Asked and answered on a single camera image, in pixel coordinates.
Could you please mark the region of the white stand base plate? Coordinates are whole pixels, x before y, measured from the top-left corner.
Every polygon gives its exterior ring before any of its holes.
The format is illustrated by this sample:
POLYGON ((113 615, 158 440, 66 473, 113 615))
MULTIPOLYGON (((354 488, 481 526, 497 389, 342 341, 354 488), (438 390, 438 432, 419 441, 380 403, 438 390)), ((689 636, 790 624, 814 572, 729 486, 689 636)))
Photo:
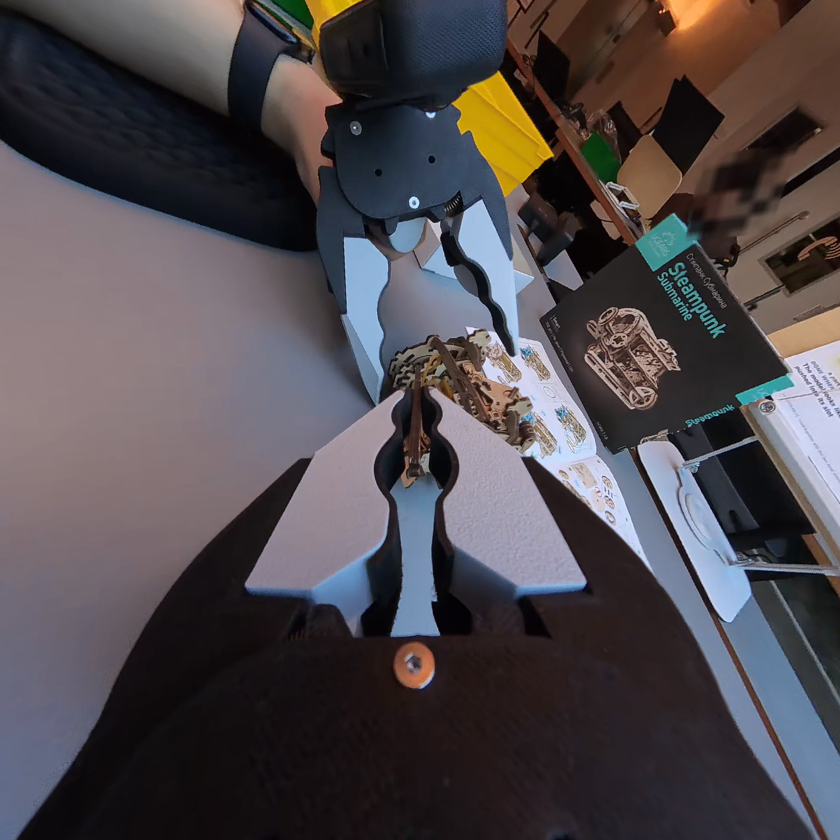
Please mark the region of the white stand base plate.
POLYGON ((637 454, 714 611, 731 623, 751 599, 751 585, 695 474, 670 442, 641 444, 637 454))

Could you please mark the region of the printed instruction sheet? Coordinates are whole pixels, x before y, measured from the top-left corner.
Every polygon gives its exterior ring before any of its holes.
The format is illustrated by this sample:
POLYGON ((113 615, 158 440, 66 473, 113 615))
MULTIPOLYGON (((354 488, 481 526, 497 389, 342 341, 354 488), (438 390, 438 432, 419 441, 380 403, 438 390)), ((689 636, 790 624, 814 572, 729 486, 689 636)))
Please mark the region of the printed instruction sheet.
POLYGON ((839 482, 839 341, 785 359, 792 388, 783 393, 787 421, 825 482, 839 482))

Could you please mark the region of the black wristwatch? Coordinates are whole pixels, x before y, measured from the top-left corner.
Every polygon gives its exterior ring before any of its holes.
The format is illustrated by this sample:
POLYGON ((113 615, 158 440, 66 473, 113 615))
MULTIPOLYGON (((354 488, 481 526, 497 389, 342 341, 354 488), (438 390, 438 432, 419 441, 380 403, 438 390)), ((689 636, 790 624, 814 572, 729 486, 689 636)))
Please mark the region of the black wristwatch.
POLYGON ((227 77, 227 109, 242 127, 260 133, 266 91, 278 58, 310 64, 316 49, 311 34, 277 5, 245 1, 243 8, 227 77))

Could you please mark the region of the person's left forearm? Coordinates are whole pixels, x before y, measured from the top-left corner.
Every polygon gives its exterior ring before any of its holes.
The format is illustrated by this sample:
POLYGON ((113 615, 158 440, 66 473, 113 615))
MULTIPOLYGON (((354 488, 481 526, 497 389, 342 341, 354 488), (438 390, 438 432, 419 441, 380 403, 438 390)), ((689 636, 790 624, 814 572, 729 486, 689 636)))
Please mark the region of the person's left forearm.
POLYGON ((120 67, 228 115, 239 1, 2 1, 120 67))

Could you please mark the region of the person's left hand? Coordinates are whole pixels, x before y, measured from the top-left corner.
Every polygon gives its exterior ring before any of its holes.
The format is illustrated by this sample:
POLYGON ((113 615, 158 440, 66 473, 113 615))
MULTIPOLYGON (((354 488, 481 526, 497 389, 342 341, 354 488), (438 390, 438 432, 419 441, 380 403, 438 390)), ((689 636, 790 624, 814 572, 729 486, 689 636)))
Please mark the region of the person's left hand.
POLYGON ((322 154, 326 109, 339 99, 309 64, 280 56, 271 71, 261 116, 263 134, 294 160, 301 182, 315 203, 319 170, 330 162, 322 154))

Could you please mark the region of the green box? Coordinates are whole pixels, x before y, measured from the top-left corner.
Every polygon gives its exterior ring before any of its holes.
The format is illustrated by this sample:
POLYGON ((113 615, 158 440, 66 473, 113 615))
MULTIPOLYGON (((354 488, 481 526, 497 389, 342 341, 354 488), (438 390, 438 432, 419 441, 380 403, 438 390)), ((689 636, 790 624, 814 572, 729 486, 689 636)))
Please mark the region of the green box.
POLYGON ((616 182, 622 162, 610 143, 598 132, 590 134, 581 146, 581 155, 603 183, 616 182))

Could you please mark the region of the black model kit box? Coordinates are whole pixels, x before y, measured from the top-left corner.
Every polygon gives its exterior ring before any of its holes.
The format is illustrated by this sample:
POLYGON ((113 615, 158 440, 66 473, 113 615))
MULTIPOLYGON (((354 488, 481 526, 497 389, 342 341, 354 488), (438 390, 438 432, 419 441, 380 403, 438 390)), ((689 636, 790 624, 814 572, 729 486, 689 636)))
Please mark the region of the black model kit box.
POLYGON ((793 386, 789 366, 673 214, 541 324, 612 454, 793 386))

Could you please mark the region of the white chair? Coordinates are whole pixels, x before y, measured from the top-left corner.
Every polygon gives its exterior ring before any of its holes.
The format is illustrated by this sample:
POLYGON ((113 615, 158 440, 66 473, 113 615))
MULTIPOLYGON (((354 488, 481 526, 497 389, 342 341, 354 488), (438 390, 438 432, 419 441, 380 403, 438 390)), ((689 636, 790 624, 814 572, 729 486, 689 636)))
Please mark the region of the white chair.
POLYGON ((616 183, 632 194, 643 219, 652 219, 674 195, 683 175, 652 134, 640 138, 616 175, 616 183))

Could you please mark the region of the illustrated instruction booklet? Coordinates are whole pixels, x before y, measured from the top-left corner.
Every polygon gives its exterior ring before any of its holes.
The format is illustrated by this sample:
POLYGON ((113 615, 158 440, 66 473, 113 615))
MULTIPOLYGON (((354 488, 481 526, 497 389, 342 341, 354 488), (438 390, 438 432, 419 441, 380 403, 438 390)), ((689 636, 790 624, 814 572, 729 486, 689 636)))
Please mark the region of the illustrated instruction booklet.
POLYGON ((518 355, 510 356, 494 332, 489 338, 482 365, 485 377, 518 388, 532 405, 526 420, 537 442, 528 456, 572 490, 649 566, 616 478, 596 453, 595 433, 546 349, 537 340, 520 339, 518 355))

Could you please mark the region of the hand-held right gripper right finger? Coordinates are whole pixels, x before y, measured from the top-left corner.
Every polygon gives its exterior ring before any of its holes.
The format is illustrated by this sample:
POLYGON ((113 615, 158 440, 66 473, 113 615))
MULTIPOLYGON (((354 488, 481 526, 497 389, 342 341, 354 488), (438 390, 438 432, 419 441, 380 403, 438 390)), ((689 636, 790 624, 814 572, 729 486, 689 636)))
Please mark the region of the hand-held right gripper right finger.
POLYGON ((518 599, 578 592, 585 576, 528 466, 505 440, 438 391, 423 393, 437 597, 518 599))

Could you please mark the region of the yellow plastic bin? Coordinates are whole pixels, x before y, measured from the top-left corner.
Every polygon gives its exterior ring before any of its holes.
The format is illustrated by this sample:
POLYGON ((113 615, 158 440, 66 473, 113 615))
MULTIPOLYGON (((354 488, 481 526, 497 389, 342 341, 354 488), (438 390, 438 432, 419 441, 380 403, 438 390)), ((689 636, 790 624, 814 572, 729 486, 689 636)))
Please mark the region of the yellow plastic bin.
MULTIPOLYGON (((307 1, 313 21, 316 46, 320 46, 320 30, 331 18, 353 5, 354 1, 307 1)), ((479 23, 487 17, 493 4, 477 2, 477 12, 468 12, 467 2, 440 2, 443 10, 435 24, 435 33, 449 35, 455 31, 458 16, 464 19, 467 46, 477 46, 479 23)), ((458 127, 462 133, 472 132, 478 151, 495 173, 502 194, 507 199, 527 178, 551 156, 547 142, 520 104, 499 69, 487 79, 472 83, 455 101, 460 111, 458 127)))

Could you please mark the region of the black padded wrist rest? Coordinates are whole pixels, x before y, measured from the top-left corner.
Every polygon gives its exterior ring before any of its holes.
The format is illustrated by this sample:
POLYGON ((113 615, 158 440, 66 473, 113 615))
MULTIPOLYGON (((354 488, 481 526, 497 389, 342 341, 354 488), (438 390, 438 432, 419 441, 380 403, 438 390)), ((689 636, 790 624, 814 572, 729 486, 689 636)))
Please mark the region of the black padded wrist rest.
POLYGON ((316 250, 294 160, 54 29, 2 11, 1 140, 67 179, 259 245, 316 250))

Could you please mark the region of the thin wooden stick part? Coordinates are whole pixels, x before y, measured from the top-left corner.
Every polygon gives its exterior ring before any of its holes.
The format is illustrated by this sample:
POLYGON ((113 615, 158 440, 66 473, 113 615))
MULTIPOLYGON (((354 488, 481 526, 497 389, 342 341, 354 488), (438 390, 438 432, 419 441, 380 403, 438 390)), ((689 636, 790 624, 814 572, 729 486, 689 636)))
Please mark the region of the thin wooden stick part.
POLYGON ((404 470, 401 481, 405 489, 429 473, 431 443, 424 432, 423 420, 423 387, 419 381, 415 381, 411 414, 403 441, 404 470))

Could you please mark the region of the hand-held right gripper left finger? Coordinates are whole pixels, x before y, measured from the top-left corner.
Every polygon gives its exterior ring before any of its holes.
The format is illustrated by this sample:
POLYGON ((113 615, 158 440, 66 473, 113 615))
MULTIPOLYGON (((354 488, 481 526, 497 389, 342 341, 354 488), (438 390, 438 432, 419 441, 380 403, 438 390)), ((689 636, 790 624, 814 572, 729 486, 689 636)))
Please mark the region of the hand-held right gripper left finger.
POLYGON ((347 621, 396 607, 402 546, 392 489, 413 398, 396 392, 309 461, 251 571, 251 594, 336 606, 347 621))

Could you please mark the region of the wooden mechanical model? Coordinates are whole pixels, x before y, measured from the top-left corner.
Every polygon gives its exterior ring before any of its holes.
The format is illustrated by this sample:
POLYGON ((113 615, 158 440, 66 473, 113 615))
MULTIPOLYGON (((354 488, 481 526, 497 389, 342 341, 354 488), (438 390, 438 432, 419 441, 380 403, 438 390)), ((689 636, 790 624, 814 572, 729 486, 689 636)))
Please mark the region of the wooden mechanical model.
POLYGON ((440 391, 525 455, 537 441, 532 403, 515 385, 485 375, 484 363, 508 357, 494 338, 485 329, 448 340, 431 335, 395 354, 388 382, 397 390, 411 389, 419 374, 421 386, 440 391))

